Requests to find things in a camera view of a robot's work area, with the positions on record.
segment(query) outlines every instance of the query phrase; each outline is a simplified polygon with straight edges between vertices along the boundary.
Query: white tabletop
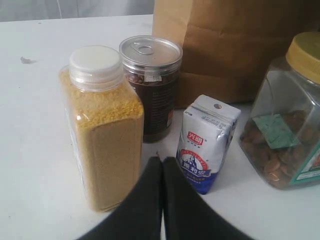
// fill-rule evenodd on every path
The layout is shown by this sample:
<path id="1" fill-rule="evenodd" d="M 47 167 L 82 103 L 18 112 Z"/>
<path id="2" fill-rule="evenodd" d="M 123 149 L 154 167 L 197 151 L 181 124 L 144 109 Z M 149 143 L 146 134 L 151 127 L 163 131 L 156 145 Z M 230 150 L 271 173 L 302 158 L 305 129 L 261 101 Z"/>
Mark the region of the white tabletop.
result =
<path id="1" fill-rule="evenodd" d="M 108 216 L 87 206 L 57 74 L 76 48 L 118 49 L 151 29 L 152 15 L 0 23 L 0 239 L 75 239 Z M 242 114 L 234 140 L 204 200 L 257 240 L 318 239 L 320 186 L 281 191 L 264 183 L 237 142 L 250 105 L 235 106 Z M 170 135 L 143 145 L 141 169 L 156 151 L 175 156 L 181 121 L 178 110 Z"/>

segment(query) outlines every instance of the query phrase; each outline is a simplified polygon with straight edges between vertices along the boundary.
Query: brown paper bag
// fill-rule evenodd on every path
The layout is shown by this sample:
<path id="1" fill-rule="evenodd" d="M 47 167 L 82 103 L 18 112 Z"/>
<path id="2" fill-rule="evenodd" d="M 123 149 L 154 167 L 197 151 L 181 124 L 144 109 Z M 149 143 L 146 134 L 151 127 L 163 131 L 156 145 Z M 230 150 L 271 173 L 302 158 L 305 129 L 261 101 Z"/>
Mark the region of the brown paper bag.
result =
<path id="1" fill-rule="evenodd" d="M 155 0 L 153 35 L 183 48 L 177 107 L 253 100 L 270 61 L 316 30 L 319 0 Z"/>

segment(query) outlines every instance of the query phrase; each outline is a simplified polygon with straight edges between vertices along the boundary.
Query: metal can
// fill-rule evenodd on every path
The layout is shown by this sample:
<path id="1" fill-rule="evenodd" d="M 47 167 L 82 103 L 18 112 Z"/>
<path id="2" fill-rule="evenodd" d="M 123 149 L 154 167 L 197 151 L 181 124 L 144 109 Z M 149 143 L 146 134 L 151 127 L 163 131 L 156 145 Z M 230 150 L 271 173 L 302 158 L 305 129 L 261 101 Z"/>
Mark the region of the metal can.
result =
<path id="1" fill-rule="evenodd" d="M 143 141 L 159 141 L 170 131 L 183 50 L 169 40 L 142 35 L 124 40 L 119 52 L 144 107 Z"/>

